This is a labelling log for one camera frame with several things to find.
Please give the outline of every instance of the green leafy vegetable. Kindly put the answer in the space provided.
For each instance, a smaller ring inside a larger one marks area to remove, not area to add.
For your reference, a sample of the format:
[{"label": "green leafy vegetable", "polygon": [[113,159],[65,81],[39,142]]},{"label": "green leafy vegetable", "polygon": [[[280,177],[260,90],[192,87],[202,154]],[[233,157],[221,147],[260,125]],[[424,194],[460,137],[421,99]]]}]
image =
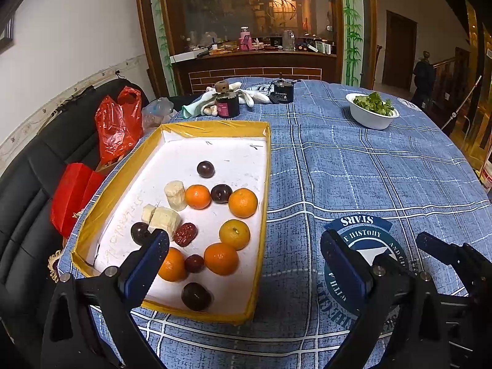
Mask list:
[{"label": "green leafy vegetable", "polygon": [[394,111],[391,100],[389,98],[386,101],[381,100],[381,96],[376,92],[370,93],[368,96],[357,96],[354,98],[354,103],[359,107],[387,117],[390,117]]}]

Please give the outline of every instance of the black leather chair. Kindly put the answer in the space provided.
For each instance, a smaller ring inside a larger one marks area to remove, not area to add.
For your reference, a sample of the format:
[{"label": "black leather chair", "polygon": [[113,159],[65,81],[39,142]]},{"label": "black leather chair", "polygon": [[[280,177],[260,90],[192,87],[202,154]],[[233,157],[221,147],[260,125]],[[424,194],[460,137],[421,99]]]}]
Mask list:
[{"label": "black leather chair", "polygon": [[51,200],[67,164],[98,165],[95,112],[106,95],[116,100],[126,85],[141,90],[116,79],[68,101],[0,177],[0,318],[35,368],[55,288],[48,258],[62,247],[62,237],[50,222]]}]

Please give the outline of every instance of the orange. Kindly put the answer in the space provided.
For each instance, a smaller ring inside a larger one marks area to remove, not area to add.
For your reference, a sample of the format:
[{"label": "orange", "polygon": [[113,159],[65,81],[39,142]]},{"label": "orange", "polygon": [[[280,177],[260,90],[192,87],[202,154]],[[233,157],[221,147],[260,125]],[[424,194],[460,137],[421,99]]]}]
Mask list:
[{"label": "orange", "polygon": [[159,276],[167,281],[180,281],[186,278],[185,257],[177,248],[170,247],[166,259],[159,269]]},{"label": "orange", "polygon": [[186,203],[195,209],[203,209],[210,205],[210,191],[201,184],[194,184],[186,189],[184,193]]},{"label": "orange", "polygon": [[258,199],[247,188],[240,188],[229,197],[229,210],[239,218],[249,218],[256,212]]},{"label": "orange", "polygon": [[246,247],[251,238],[248,225],[239,219],[230,219],[218,231],[220,241],[236,250]]},{"label": "orange", "polygon": [[203,259],[208,269],[221,276],[232,275],[239,265],[236,250],[224,243],[209,245],[203,254]]}]

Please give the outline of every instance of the bowl of lettuce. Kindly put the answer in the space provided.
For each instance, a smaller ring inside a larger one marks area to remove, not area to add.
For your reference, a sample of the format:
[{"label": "bowl of lettuce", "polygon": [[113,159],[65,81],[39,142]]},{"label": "bowl of lettuce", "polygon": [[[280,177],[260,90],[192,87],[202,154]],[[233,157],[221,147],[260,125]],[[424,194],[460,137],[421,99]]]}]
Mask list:
[{"label": "bowl of lettuce", "polygon": [[383,101],[376,92],[369,95],[350,93],[346,95],[346,99],[350,102],[350,113],[354,119],[370,129],[386,129],[393,119],[399,117],[391,101]]}]

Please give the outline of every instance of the banana piece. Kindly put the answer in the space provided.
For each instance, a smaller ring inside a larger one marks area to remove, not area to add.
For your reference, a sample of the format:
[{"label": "banana piece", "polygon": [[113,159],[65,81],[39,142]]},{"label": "banana piece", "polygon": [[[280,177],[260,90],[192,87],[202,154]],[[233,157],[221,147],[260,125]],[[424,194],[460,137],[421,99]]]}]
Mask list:
[{"label": "banana piece", "polygon": [[186,208],[185,186],[182,181],[170,181],[164,187],[164,193],[169,202],[169,207],[175,211],[182,211]]},{"label": "banana piece", "polygon": [[152,233],[155,229],[163,229],[167,231],[169,240],[173,240],[174,232],[178,229],[180,223],[181,217],[176,211],[165,207],[157,207],[149,224],[149,232]]},{"label": "banana piece", "polygon": [[152,204],[145,205],[144,211],[142,212],[142,222],[145,222],[147,224],[151,223],[151,219],[155,210],[156,207],[154,207]]}]

